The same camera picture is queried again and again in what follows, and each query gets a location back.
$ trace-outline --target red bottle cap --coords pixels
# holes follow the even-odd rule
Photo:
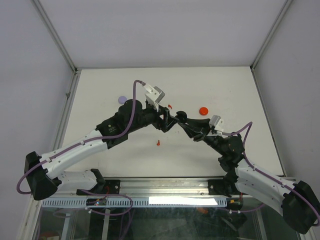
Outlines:
[[[208,108],[203,106],[203,107],[200,108],[199,113],[201,115],[205,116],[205,115],[207,115],[209,113],[209,110],[208,110]]]

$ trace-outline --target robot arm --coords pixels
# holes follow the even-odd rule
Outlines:
[[[24,173],[35,200],[48,198],[57,191],[85,189],[92,193],[103,193],[105,180],[98,169],[84,172],[65,170],[90,155],[126,141],[129,133],[138,129],[152,124],[165,133],[178,123],[179,120],[170,115],[168,108],[159,105],[165,96],[164,92],[147,83],[143,86],[147,91],[145,109],[134,97],[120,106],[114,116],[104,120],[79,140],[41,156],[36,152],[26,156]]]
[[[244,143],[252,122],[247,124],[248,131],[242,141],[240,131],[222,137],[223,120],[220,116],[197,120],[187,118],[187,114],[180,111],[176,117],[190,138],[195,142],[204,141],[221,154],[218,161],[227,172],[223,177],[222,194],[231,197],[230,189],[254,197],[277,211],[291,228],[301,234],[306,234],[314,226],[319,219],[320,203],[311,187],[303,181],[293,183],[276,176],[248,160]]]

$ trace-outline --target glass panel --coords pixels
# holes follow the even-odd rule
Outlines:
[[[243,209],[260,203],[244,199]],[[95,208],[121,213],[125,208]],[[296,232],[272,208],[232,213],[224,208],[137,207],[130,214],[105,217],[85,209],[42,208],[40,240],[297,240]]]

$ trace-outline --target purple bottle cap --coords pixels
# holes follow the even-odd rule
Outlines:
[[[127,98],[125,96],[120,96],[118,98],[118,103],[124,104],[127,101]]]

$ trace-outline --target gray wall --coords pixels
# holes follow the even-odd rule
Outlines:
[[[288,174],[320,199],[320,1],[294,1],[256,78]]]
[[[1,2],[0,31],[0,238],[13,240],[25,156],[51,149],[72,74],[30,0]]]
[[[77,67],[249,66],[285,0],[40,0]]]

